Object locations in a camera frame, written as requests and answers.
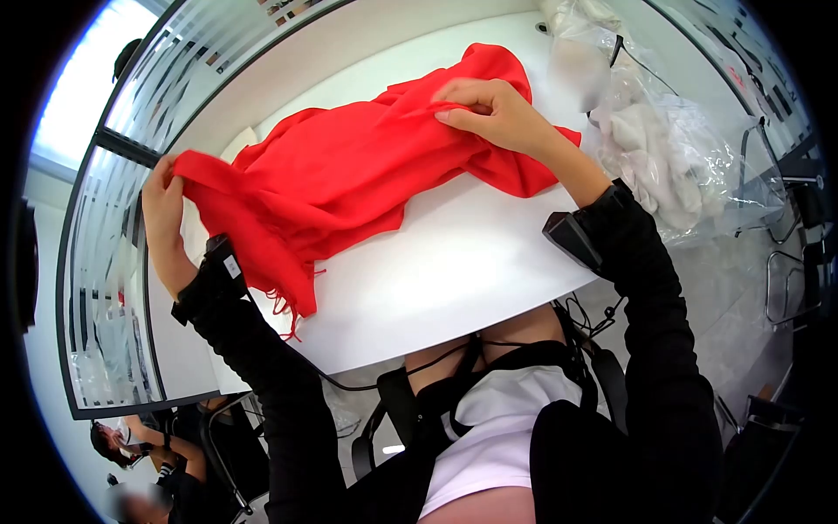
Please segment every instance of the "grey floor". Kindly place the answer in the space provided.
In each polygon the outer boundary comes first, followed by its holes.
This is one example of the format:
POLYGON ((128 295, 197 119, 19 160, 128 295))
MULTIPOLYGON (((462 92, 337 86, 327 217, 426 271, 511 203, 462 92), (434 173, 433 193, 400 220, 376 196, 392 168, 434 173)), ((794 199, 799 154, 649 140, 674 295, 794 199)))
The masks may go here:
MULTIPOLYGON (((783 225, 775 230, 780 231, 783 225)), ((765 230, 744 231, 738 238, 719 237, 701 246, 670 249, 675 269, 684 289, 691 328, 696 337, 695 351, 701 373, 707 377, 733 414, 742 421, 747 395, 756 395, 765 385, 776 388, 782 381, 791 362, 791 329, 788 325, 774 327, 766 319, 766 261, 775 250, 788 252, 796 257, 800 253, 797 234, 782 246, 775 244, 765 230)), ((783 277, 788 274, 785 266, 778 267, 780 275, 773 280, 773 317, 782 313, 783 277)), ((802 281, 789 282, 789 301, 799 300, 802 281)), ((577 296, 596 324, 604 318, 603 310, 617 301, 613 285, 597 280, 577 290, 577 296)), ((627 324, 623 307, 615 315, 616 323, 597 337, 600 346, 617 355, 623 368, 628 364, 629 353, 623 342, 627 324)), ((347 385, 364 385, 375 382, 381 373, 403 364, 402 359, 381 362, 340 373, 336 378, 347 385)), ((371 392, 343 392, 334 390, 340 410, 356 413, 361 424, 372 413, 378 394, 371 392)), ((601 411, 606 411, 604 404, 601 411)), ((339 457, 347 485, 355 482, 352 471, 351 444, 358 430, 339 440, 339 457)), ((731 434, 730 428, 723 433, 731 434)), ((400 444, 389 420, 382 423, 375 435, 376 462, 388 458, 382 448, 400 444)))

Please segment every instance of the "black jacket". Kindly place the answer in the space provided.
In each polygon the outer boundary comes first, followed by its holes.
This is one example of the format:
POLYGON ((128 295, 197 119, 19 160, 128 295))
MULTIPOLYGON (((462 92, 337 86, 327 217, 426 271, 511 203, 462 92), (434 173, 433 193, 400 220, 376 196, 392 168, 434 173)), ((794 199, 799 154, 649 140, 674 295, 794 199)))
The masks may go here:
MULTIPOLYGON (((567 401, 545 407, 530 445, 537 521, 709 522, 722 446, 678 276, 639 205, 604 212, 598 205, 583 211, 591 218, 586 233, 603 258, 604 276, 628 299, 629 436, 567 401)), ((256 306, 219 299, 191 320, 264 409, 271 523, 416 522, 438 450, 411 445, 347 489, 320 379, 256 306)))

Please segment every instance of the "red scarf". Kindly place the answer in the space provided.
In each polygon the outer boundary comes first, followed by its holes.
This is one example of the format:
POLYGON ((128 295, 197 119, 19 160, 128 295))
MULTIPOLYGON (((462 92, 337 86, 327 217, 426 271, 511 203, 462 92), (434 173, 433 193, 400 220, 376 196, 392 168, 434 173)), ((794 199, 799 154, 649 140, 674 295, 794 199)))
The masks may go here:
MULTIPOLYGON (((399 229, 413 195, 463 171, 522 198, 556 183, 532 158, 433 116, 459 107, 430 102, 458 77, 507 80, 532 102, 524 67, 512 53, 472 44, 458 64, 390 86, 373 101, 285 118, 232 165, 186 151, 174 175, 186 180, 184 195, 198 206, 209 234, 229 235, 247 285, 277 306, 286 299, 282 309, 290 307, 294 319, 307 317, 317 311, 314 262, 399 229)), ((557 129, 579 145, 580 133, 557 129)))

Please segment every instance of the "cord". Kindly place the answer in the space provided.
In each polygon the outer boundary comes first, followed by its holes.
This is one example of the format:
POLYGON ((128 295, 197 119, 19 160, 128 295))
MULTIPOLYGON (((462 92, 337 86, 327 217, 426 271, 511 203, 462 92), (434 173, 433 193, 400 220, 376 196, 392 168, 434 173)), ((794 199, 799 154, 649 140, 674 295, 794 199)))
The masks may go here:
MULTIPOLYGON (((251 295, 250 289, 247 290, 247 297, 250 299, 251 304, 256 305, 256 301, 253 299, 253 295, 251 295)), ((584 323, 580 324, 572 316, 571 316, 571 320, 573 321, 573 324, 579 326, 579 328, 587 329, 588 338, 592 339, 593 337, 602 333, 604 330, 611 327, 614 324, 614 322, 616 322, 613 319, 613 316, 616 314, 617 308, 623 302, 623 298, 625 298, 625 297, 620 297, 620 300, 618 300, 617 303, 613 307, 608 306, 607 308, 605 308, 605 312, 604 312, 605 313, 605 319, 602 322, 600 322, 599 324, 597 324, 593 327, 591 327, 591 319, 587 316, 587 312, 582 307, 582 305, 579 303, 579 297, 577 297, 575 291, 573 292, 573 297, 572 298, 567 298, 565 300, 565 309, 567 309, 568 316, 570 316, 570 302, 573 302, 573 303, 576 304, 577 308, 579 308, 579 311, 582 312, 582 317, 584 319, 584 323)), ((452 348, 451 350, 446 351, 445 353, 443 353, 439 357, 435 358, 434 360, 428 362, 427 364, 419 366, 414 370, 408 371, 407 375, 410 376, 414 373, 417 373, 417 372, 425 370, 425 369, 427 369, 427 368, 429 368, 429 367, 431 367, 435 364, 438 364, 439 362, 443 361, 446 357, 448 357, 450 355, 453 355, 455 352, 457 352, 457 351, 461 350, 462 348, 466 347, 468 344, 469 344, 469 342, 466 342, 464 344, 461 344, 461 345, 458 345, 457 347, 452 348)), ((517 344, 515 342, 484 342, 484 344, 490 344, 490 345, 522 345, 522 344, 517 344)), ((368 386, 345 386, 344 384, 341 384, 340 382, 334 380, 331 376, 324 373, 323 370, 321 370, 319 367, 315 366, 309 359, 307 359, 299 351, 294 351, 294 354, 296 354, 298 357, 303 359, 303 361, 305 361, 309 366, 311 366, 311 368, 313 370, 315 370, 317 372, 317 374, 320 375, 326 382, 328 382, 329 384, 331 384, 331 385, 333 385, 333 386, 335 386, 339 389, 344 390, 345 392, 367 392, 367 391, 371 391, 371 390, 374 390, 374 389, 378 389, 378 384, 369 384, 368 386)))
POLYGON ((660 77, 659 77, 659 76, 657 76, 657 75, 656 75, 656 74, 655 74, 655 73, 654 73, 651 69, 649 69, 648 67, 646 67, 646 64, 644 64, 644 63, 643 63, 643 62, 641 62, 640 60, 637 60, 636 58, 634 58, 634 57, 631 55, 631 53, 629 53, 629 50, 628 50, 628 49, 626 49, 625 44, 622 44, 622 47, 623 47, 623 51, 625 51, 625 52, 626 52, 626 54, 628 55, 628 57, 629 57, 631 60, 634 60, 635 62, 637 62, 637 65, 639 65, 639 66, 640 66, 640 67, 642 67, 643 69, 647 70, 647 71, 649 72, 649 74, 650 74, 650 75, 652 75, 653 77, 655 77, 656 79, 658 79, 658 81, 659 81, 661 84, 663 84, 664 86, 668 87, 668 88, 669 88, 669 90, 670 90, 670 91, 672 91, 672 93, 673 93, 675 96, 680 96, 680 95, 678 94, 678 91, 676 91, 676 90, 672 89, 672 87, 671 87, 669 84, 667 84, 666 82, 664 82, 664 79, 660 78, 660 77))
POLYGON ((591 318, 587 316, 587 311, 582 307, 582 304, 579 302, 579 297, 576 295, 574 291, 572 297, 565 298, 565 309, 567 310, 567 316, 570 317, 571 321, 575 326, 579 329, 583 329, 587 331, 587 337, 592 339, 593 337, 599 335, 606 329, 610 328, 616 320, 614 320, 614 315, 617 314, 617 308, 620 307, 620 304, 623 302, 625 297, 620 297, 620 300, 614 306, 608 306, 605 308, 603 313, 605 314, 605 319, 603 319, 599 324, 592 325, 591 318), (577 321, 573 318, 570 314, 571 306, 570 304, 575 304, 576 307, 579 309, 579 312, 582 313, 582 322, 577 321))

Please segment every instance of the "white label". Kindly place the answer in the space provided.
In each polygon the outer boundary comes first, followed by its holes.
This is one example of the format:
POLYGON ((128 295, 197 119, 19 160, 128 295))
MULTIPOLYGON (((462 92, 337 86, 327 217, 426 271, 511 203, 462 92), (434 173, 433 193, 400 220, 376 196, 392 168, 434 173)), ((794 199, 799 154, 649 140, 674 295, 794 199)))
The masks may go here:
POLYGON ((236 278, 241 275, 239 265, 235 263, 235 259, 232 255, 224 259, 224 265, 227 267, 227 272, 230 274, 231 278, 236 278))

